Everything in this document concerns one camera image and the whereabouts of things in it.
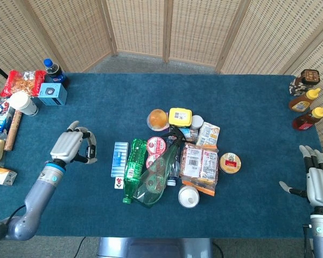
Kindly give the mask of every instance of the blue bottle cap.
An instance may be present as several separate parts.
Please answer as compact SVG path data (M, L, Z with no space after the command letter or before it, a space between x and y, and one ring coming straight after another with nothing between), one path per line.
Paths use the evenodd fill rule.
M48 68L53 66L53 61L52 61L52 60L50 60L49 58L45 59L45 60L43 61L43 63L44 63L44 65L45 65L45 67L48 67Z

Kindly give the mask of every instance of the brown bottle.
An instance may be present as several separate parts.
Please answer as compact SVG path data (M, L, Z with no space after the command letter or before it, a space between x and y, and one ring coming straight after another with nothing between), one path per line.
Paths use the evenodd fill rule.
M306 114L295 118L293 120L292 126L294 129L299 131L304 131L309 129L323 117L323 107L317 107L313 110L310 110Z
M290 110L295 112L304 112L308 109L311 103L318 97L318 93L320 92L320 88L309 90L307 93L300 95L294 100L289 102Z

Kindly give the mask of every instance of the blue table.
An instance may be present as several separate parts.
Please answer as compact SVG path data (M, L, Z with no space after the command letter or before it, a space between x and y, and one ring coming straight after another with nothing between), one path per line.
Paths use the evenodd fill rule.
M305 188L298 146L320 149L315 128L295 131L298 116L287 108L293 76L68 74L66 106L44 106L24 116L7 168L18 173L12 187L0 185L0 219L23 204L50 159L59 135L74 120L97 138L98 162L72 163L45 210L39 235L138 238L298 238L310 222L306 200L285 193L283 180ZM168 187L151 209L122 203L123 191L110 177L115 141L148 139L160 133L146 125L155 108L188 108L221 127L219 155L242 160L235 175L220 172L215 197L185 209Z

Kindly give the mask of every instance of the robotic arm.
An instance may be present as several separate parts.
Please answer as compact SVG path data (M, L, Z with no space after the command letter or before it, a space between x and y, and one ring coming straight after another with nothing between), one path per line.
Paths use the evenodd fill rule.
M97 161L95 136L87 128L77 127L78 124L79 121L73 122L54 145L50 152L53 160L46 164L25 198L25 214L0 221L0 240L32 238L37 232L42 213L66 172L66 164L73 161L91 164ZM86 156L79 154L83 139L87 139L88 143Z
M323 258L323 153L309 146L300 145L299 149L305 162L306 191L288 187L282 181L279 184L286 192L307 198L314 207L309 225L313 235L313 250L315 258Z

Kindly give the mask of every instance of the rolling pin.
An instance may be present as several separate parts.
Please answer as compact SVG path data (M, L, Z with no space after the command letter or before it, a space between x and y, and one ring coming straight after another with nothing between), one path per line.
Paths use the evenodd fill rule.
M7 135L4 151L10 152L13 149L13 144L15 143L15 138L17 135L18 126L19 126L21 117L22 117L22 113L16 110L15 114L13 115L9 134Z

